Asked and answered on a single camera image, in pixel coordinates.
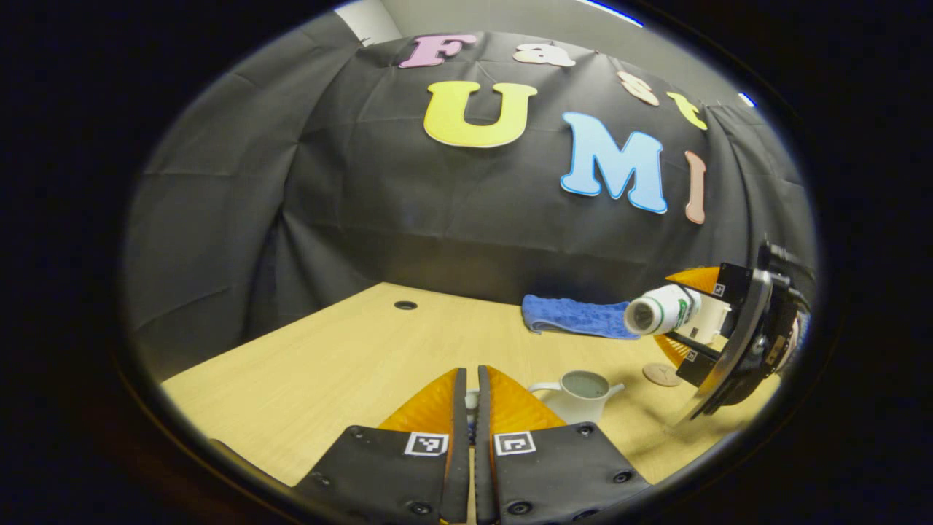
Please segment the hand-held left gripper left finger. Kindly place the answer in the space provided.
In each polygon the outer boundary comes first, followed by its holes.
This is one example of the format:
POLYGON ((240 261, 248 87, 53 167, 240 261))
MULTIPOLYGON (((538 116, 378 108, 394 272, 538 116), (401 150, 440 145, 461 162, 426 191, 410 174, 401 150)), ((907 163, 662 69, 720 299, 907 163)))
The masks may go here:
POLYGON ((337 524, 456 524, 469 511, 467 372, 450 369, 376 427, 352 425, 293 492, 337 524))

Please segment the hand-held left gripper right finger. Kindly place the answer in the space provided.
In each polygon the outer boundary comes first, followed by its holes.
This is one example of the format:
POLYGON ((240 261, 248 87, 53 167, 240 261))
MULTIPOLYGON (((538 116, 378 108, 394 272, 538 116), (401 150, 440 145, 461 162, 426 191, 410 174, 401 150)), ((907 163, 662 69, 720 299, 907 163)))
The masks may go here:
POLYGON ((566 423, 516 380, 477 369, 475 504, 480 524, 613 521, 649 481, 591 421, 566 423))

